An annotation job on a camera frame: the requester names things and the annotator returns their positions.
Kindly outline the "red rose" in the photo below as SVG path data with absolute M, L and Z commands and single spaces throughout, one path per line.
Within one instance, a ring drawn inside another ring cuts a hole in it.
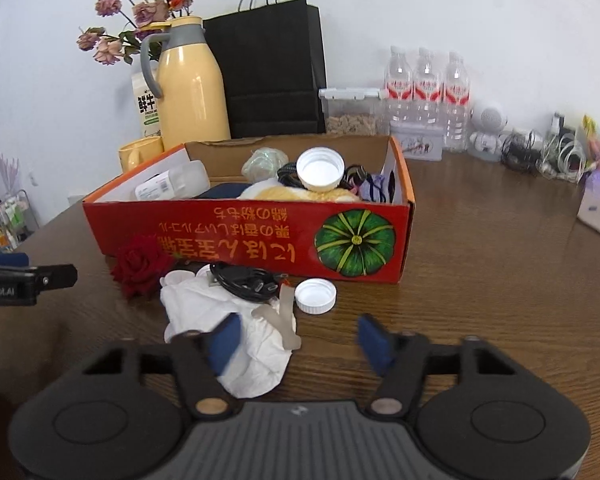
M 178 263 L 178 253 L 166 249 L 156 236 L 134 237 L 114 256 L 110 274 L 127 300 L 154 296 L 160 280 Z

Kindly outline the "white bottle cap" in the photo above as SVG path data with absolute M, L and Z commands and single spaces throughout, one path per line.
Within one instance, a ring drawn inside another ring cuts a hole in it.
M 344 160 L 331 148 L 309 148 L 296 161 L 300 182 L 309 191 L 325 193 L 338 188 L 342 180 Z

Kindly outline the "red cardboard box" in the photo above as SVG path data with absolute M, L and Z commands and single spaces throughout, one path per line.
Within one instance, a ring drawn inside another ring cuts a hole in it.
M 324 146 L 347 164 L 384 177 L 382 203 L 276 202 L 188 198 L 138 202 L 132 194 L 156 174 L 199 160 L 214 185 L 242 180 L 242 164 L 258 148 L 295 159 Z M 399 142 L 392 136 L 295 134 L 224 142 L 189 142 L 116 177 L 84 198 L 100 251 L 114 256 L 141 237 L 168 254 L 307 278 L 394 284 L 404 270 L 415 194 Z

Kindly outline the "navy blue pouch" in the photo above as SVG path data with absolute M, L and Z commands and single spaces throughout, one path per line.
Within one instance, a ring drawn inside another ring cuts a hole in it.
M 225 182 L 209 188 L 208 191 L 199 195 L 201 200 L 236 200 L 245 190 L 249 188 L 248 183 Z

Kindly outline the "white plastic bottle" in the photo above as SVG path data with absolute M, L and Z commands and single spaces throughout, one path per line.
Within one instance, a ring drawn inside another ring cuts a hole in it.
M 210 188 L 206 167 L 200 160 L 192 160 L 137 185 L 133 196 L 141 202 L 186 200 L 198 197 Z

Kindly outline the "white yellow plush toy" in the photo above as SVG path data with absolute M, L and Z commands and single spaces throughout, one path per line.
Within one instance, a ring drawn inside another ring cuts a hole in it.
M 272 200 L 272 202 L 359 203 L 361 199 L 344 188 L 319 193 L 305 188 L 293 188 L 269 178 L 249 185 L 240 200 Z

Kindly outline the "white milk carton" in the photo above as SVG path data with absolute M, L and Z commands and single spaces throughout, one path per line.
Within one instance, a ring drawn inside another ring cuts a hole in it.
M 160 119 L 157 110 L 156 98 L 148 88 L 142 73 L 132 76 L 132 89 L 134 102 L 140 116 L 140 130 L 142 136 L 158 136 L 160 134 Z

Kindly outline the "water bottle right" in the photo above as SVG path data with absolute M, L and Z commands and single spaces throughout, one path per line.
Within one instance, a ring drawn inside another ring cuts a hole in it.
M 470 79 L 463 58 L 456 52 L 449 54 L 449 63 L 444 72 L 443 90 L 444 148 L 450 152 L 464 152 L 467 148 L 466 126 L 469 115 Z

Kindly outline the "water bottle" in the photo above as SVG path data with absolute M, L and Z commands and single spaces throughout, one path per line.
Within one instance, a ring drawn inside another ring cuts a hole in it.
M 414 73 L 414 101 L 417 122 L 425 127 L 437 125 L 442 99 L 442 82 L 433 60 L 429 49 L 419 48 Z
M 412 108 L 413 73 L 405 51 L 397 46 L 390 48 L 390 58 L 385 73 L 387 110 L 392 122 L 406 122 Z
M 456 52 L 449 54 L 449 63 L 444 72 L 443 90 L 444 148 L 450 152 L 464 152 L 467 148 L 466 126 L 469 115 L 470 79 L 463 58 Z

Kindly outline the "clear seed container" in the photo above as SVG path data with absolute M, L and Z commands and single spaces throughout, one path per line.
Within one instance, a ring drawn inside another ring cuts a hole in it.
M 384 94 L 377 88 L 325 88 L 318 90 L 327 133 L 376 136 Z

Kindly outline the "water bottle middle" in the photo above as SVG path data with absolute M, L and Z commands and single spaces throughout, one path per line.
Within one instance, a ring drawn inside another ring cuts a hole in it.
M 419 48 L 414 73 L 414 101 L 417 122 L 425 127 L 437 125 L 442 99 L 442 82 L 433 60 L 429 49 Z

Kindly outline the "water bottle left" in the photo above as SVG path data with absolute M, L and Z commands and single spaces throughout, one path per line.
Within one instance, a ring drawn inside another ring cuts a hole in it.
M 390 58 L 385 73 L 387 110 L 392 122 L 406 122 L 412 108 L 413 73 L 405 51 L 397 46 L 390 48 Z

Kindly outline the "yellow thermos jug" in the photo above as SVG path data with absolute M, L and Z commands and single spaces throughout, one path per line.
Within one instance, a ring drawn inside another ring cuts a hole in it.
M 153 22 L 143 31 L 140 68 L 157 102 L 163 147 L 228 140 L 223 77 L 202 18 Z

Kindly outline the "colourful snack packets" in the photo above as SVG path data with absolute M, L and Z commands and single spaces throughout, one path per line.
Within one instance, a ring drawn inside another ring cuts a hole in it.
M 600 127 L 591 116 L 584 115 L 582 129 L 588 150 L 588 160 L 597 170 L 600 170 Z

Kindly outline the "black paper bag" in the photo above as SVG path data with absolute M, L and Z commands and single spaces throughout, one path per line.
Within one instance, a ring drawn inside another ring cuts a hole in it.
M 230 136 L 323 133 L 327 86 L 320 9 L 267 1 L 204 22 L 224 81 Z

